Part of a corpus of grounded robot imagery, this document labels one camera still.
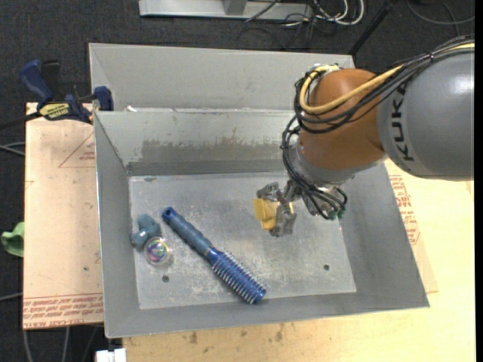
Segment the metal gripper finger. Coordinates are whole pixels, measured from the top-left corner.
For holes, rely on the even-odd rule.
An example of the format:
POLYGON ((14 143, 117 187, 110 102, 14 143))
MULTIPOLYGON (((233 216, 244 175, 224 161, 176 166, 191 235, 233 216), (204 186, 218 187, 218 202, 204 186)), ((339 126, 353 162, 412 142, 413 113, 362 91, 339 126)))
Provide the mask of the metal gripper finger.
POLYGON ((282 198, 279 184, 277 182, 269 183, 257 190, 257 198, 271 202, 279 202, 282 198))
POLYGON ((288 204, 275 203, 275 227, 269 230, 270 234, 274 237, 291 235, 296 218, 297 214, 294 212, 291 202, 288 204))

